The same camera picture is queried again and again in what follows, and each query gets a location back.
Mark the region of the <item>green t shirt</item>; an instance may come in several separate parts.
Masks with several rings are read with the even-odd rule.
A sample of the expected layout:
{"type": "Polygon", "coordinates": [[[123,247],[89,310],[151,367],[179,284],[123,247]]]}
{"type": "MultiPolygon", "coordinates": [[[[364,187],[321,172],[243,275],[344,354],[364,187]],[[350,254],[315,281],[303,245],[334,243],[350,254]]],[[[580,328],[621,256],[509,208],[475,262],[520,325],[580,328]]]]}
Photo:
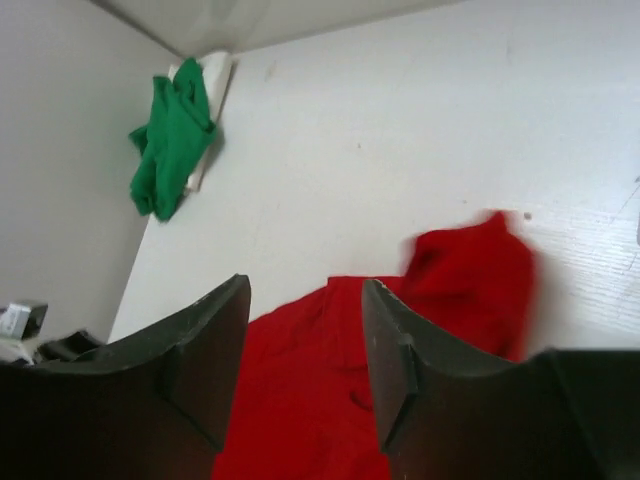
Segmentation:
{"type": "Polygon", "coordinates": [[[185,60],[173,77],[153,78],[149,120],[129,134],[141,157],[130,183],[140,215],[161,222],[171,219],[215,137],[203,70],[195,59],[185,60]]]}

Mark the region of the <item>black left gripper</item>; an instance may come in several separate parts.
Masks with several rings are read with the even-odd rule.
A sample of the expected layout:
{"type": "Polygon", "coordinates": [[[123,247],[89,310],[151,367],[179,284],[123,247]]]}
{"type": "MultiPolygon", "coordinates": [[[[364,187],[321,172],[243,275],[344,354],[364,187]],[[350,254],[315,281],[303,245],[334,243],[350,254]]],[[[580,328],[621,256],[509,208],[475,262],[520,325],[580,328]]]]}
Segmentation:
{"type": "Polygon", "coordinates": [[[31,366],[48,361],[70,362],[103,345],[87,330],[78,330],[66,337],[43,341],[1,339],[1,364],[31,366]]]}

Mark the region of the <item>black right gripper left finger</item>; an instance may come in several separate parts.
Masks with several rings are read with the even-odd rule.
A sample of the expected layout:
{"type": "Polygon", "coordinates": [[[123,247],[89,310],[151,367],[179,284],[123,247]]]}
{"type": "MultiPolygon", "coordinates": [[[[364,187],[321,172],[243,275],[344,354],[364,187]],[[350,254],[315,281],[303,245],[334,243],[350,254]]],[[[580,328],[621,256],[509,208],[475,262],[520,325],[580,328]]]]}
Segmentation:
{"type": "Polygon", "coordinates": [[[250,281],[69,361],[1,367],[5,479],[207,479],[223,450],[250,281]]]}

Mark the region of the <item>red t shirt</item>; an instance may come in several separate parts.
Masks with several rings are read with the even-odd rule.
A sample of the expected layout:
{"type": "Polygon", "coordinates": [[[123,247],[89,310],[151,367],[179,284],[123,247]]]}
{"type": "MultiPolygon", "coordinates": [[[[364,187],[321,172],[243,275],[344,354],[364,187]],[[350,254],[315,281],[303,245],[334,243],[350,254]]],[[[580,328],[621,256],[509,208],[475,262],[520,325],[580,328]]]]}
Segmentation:
{"type": "MultiPolygon", "coordinates": [[[[216,479],[386,479],[376,442],[360,276],[333,276],[248,328],[216,479]]],[[[456,337],[508,360],[524,351],[534,255],[508,214],[434,230],[383,283],[456,337]]]]}

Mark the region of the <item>white t shirt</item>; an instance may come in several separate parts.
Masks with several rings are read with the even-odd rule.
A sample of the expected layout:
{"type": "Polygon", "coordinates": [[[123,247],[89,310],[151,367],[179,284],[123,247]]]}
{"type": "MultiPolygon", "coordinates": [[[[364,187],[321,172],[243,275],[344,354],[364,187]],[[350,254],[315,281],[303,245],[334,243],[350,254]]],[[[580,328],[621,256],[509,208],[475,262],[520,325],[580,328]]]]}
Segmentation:
{"type": "MultiPolygon", "coordinates": [[[[215,125],[218,124],[223,108],[225,95],[231,79],[233,68],[232,55],[225,51],[212,52],[198,60],[201,66],[205,90],[209,103],[209,113],[215,125]]],[[[202,184],[210,160],[213,156],[213,145],[210,145],[200,158],[184,187],[184,195],[197,193],[202,184]]]]}

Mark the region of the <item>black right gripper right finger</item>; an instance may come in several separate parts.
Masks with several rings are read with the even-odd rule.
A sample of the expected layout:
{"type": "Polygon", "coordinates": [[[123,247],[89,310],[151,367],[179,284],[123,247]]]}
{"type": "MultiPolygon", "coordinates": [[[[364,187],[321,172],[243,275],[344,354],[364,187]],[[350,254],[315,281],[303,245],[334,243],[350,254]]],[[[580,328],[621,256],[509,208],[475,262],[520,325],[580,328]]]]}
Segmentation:
{"type": "Polygon", "coordinates": [[[377,280],[362,320],[395,479],[635,479],[639,354],[545,350],[521,363],[421,317],[377,280]]]}

